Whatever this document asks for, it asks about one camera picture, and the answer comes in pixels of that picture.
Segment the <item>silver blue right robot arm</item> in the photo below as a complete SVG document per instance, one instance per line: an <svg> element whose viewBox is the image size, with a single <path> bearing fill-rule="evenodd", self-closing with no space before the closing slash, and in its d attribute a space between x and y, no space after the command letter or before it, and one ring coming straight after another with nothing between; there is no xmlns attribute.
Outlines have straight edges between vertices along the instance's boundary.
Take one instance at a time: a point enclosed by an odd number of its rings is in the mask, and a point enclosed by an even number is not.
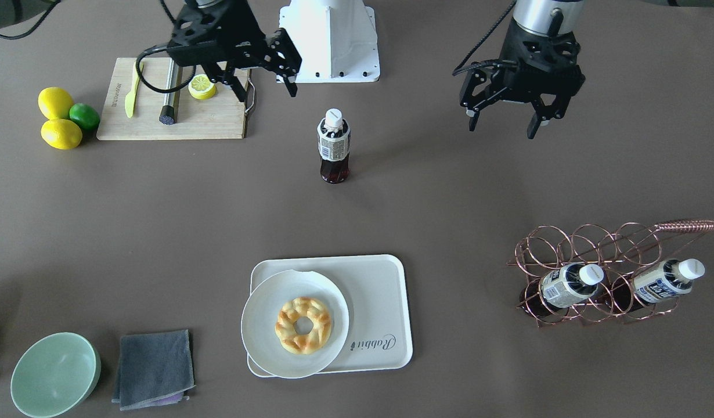
<svg viewBox="0 0 714 418"><path fill-rule="evenodd" d="M187 1L176 18L168 54L181 67L201 66L208 79L221 82L245 102L247 93L236 69L261 67L283 79L291 97L302 58L285 28L272 35L259 28L246 1Z"/></svg>

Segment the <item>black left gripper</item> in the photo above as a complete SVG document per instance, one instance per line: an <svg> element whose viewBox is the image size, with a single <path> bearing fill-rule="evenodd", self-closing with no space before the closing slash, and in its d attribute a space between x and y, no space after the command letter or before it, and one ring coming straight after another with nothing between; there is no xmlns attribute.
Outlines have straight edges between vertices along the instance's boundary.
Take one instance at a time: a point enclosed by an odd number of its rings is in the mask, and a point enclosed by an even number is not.
<svg viewBox="0 0 714 418"><path fill-rule="evenodd" d="M541 126L564 116L582 87L579 51L572 32L548 37L510 24L499 58L476 63L466 72L460 105L470 117L469 131L474 132L480 111L499 100L532 103L534 114L527 128L532 140Z"/></svg>

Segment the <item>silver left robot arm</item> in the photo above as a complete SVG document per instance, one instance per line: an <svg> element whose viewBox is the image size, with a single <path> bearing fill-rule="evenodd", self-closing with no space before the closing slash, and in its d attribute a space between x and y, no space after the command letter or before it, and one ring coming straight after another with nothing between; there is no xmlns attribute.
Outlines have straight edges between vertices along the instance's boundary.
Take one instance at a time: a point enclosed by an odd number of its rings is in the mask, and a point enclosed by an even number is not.
<svg viewBox="0 0 714 418"><path fill-rule="evenodd" d="M578 66L580 45L573 29L583 1L514 1L513 14L497 59L469 63L463 59L454 75L466 75L459 102L476 128L482 109L498 101L531 103L529 139L540 126L561 119L585 81Z"/></svg>

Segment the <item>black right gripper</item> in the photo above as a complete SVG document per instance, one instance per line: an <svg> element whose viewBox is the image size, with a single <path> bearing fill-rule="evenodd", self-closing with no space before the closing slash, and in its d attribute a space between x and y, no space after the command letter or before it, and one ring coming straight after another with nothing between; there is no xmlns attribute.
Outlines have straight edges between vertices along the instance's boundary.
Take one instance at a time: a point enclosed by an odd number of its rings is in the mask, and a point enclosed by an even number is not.
<svg viewBox="0 0 714 418"><path fill-rule="evenodd" d="M185 2L167 52L180 66L203 66L211 83L226 85L241 103L248 93L235 76L237 68L265 68L280 77L290 97L298 92L302 57L293 40L284 27L264 34L246 1ZM219 62L225 62L224 69Z"/></svg>

